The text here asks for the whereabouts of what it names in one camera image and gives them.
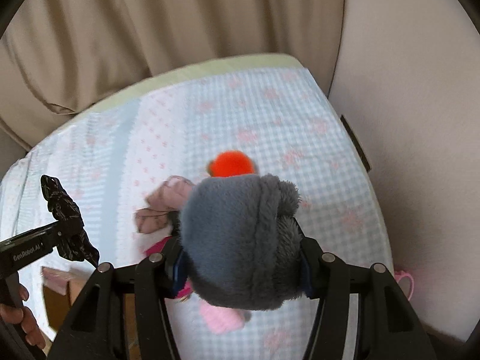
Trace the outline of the person's left hand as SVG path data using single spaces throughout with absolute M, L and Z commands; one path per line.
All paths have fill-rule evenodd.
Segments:
M 26 306 L 13 307 L 1 303 L 1 320 L 21 326 L 26 342 L 30 346 L 36 346 L 40 350 L 44 350 L 46 347 L 45 338 L 30 308 Z

